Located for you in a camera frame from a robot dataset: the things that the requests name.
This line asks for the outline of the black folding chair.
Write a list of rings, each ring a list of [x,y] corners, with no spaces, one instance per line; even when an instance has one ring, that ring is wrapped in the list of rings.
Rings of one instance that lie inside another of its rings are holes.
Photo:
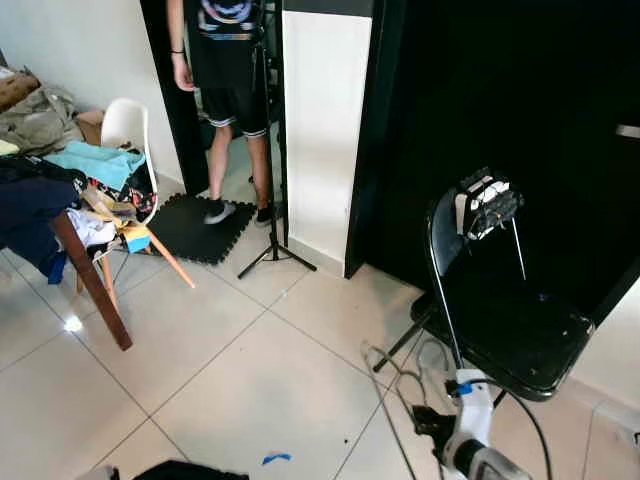
[[[548,401],[595,325],[531,278],[518,211],[484,238],[456,232],[452,200],[461,180],[445,189],[422,220],[419,243],[428,288],[412,303],[410,329],[389,355],[425,332],[443,343],[457,369],[475,366],[512,396]]]

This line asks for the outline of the black and white device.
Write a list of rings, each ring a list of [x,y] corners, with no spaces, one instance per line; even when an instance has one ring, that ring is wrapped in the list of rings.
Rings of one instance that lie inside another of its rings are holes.
[[[453,196],[456,232],[467,241],[480,241],[494,228],[515,219],[524,196],[502,174],[483,166],[463,178]]]

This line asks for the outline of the black tripod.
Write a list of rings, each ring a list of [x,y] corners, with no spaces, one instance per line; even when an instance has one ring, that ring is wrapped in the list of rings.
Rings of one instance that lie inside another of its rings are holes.
[[[256,45],[257,67],[261,68],[262,105],[268,124],[268,146],[278,148],[268,155],[268,165],[273,170],[274,187],[271,188],[273,220],[268,230],[268,246],[238,274],[246,278],[262,262],[293,260],[302,268],[314,271],[315,265],[288,248],[289,207],[287,146],[285,146],[285,95],[282,15],[284,0],[259,0],[259,42]]]

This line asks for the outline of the black foam puzzle mat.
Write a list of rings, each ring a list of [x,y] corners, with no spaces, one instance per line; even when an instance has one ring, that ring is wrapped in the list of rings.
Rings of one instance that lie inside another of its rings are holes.
[[[218,265],[236,247],[255,215],[252,204],[232,202],[236,211],[218,224],[205,224],[210,198],[174,193],[155,211],[148,229],[177,259]]]

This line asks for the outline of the black door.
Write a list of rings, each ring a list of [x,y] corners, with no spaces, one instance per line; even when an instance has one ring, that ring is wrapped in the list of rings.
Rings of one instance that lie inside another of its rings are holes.
[[[602,323],[637,276],[640,0],[380,0],[349,269],[429,288],[422,221],[489,166],[524,195],[527,274]]]

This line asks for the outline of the patterned colourful cloth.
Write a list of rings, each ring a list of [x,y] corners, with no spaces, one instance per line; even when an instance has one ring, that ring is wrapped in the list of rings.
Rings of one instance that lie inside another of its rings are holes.
[[[137,148],[129,148],[127,152],[129,155],[138,157],[142,163],[125,179],[122,188],[111,188],[102,183],[101,180],[92,177],[88,178],[88,184],[93,188],[100,189],[101,192],[104,192],[106,196],[115,202],[133,205],[138,219],[148,218],[148,216],[154,214],[156,207],[155,180],[152,179],[150,165],[146,163],[146,156]]]

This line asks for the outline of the white cloth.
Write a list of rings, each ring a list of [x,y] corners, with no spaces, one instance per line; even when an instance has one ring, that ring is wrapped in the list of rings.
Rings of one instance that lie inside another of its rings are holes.
[[[70,224],[84,247],[110,244],[116,238],[116,225],[96,212],[68,209]]]

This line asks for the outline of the person in black shirt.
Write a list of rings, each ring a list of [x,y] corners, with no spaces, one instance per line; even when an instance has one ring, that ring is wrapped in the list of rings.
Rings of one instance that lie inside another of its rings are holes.
[[[218,224],[236,211],[224,200],[230,142],[246,138],[256,193],[255,221],[275,220],[270,165],[269,100],[262,50],[260,0],[164,0],[169,58],[179,90],[196,92],[214,128],[207,147],[207,179],[212,206],[204,221]]]

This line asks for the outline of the teal cloth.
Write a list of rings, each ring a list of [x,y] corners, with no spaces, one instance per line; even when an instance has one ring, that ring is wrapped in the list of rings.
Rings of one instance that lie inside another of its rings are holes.
[[[70,142],[64,150],[47,155],[44,159],[64,169],[79,170],[111,189],[123,189],[136,170],[146,164],[146,156],[140,152],[105,148],[81,141]]]

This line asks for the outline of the white plastic chair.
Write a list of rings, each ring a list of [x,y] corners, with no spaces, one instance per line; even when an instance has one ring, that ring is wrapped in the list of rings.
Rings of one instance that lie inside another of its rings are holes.
[[[101,146],[105,148],[115,148],[115,150],[132,152],[136,151],[143,159],[140,170],[146,175],[151,192],[145,197],[148,204],[148,211],[127,214],[125,209],[128,206],[136,206],[136,202],[131,200],[115,201],[110,198],[105,191],[105,184],[91,180],[90,186],[84,187],[81,198],[84,204],[90,206],[91,215],[99,218],[105,223],[113,224],[116,228],[116,236],[108,243],[104,244],[104,250],[97,252],[92,257],[92,265],[95,265],[102,274],[102,284],[111,301],[111,306],[119,308],[118,297],[116,297],[115,278],[111,262],[110,252],[115,247],[127,251],[128,243],[131,241],[141,241],[148,239],[147,250],[151,253],[159,253],[163,256],[170,268],[184,280],[189,288],[195,288],[196,284],[179,264],[178,260],[170,253],[155,232],[150,228],[151,220],[155,218],[157,210],[160,209],[157,201],[157,179],[154,168],[154,161],[150,154],[150,137],[148,137],[148,110],[141,102],[132,99],[115,99],[110,102],[105,110],[102,119],[102,131],[100,132]]]

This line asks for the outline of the navy garment with white logo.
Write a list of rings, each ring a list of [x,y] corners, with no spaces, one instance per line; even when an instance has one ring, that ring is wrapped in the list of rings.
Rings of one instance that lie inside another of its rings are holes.
[[[51,221],[78,198],[72,183],[45,177],[0,182],[0,250],[9,248],[44,274],[47,283],[60,284],[67,265]]]

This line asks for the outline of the dark navy garment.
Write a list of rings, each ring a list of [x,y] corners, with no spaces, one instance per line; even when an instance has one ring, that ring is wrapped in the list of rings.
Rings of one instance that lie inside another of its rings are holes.
[[[81,170],[59,166],[42,157],[9,154],[0,155],[0,183],[12,183],[13,180],[29,177],[44,177],[52,180],[63,180],[83,189],[88,184],[88,177]]]

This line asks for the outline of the olive plastic bag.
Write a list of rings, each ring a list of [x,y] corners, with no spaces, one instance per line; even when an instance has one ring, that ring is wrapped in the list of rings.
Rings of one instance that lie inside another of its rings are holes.
[[[38,87],[0,113],[0,140],[26,154],[52,154],[83,138],[76,123],[76,101],[61,87]]]

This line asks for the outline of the cardboard box with contents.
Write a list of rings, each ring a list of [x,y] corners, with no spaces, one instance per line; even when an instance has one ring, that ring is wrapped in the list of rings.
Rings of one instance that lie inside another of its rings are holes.
[[[14,108],[40,86],[40,79],[23,70],[0,76],[0,114]]]

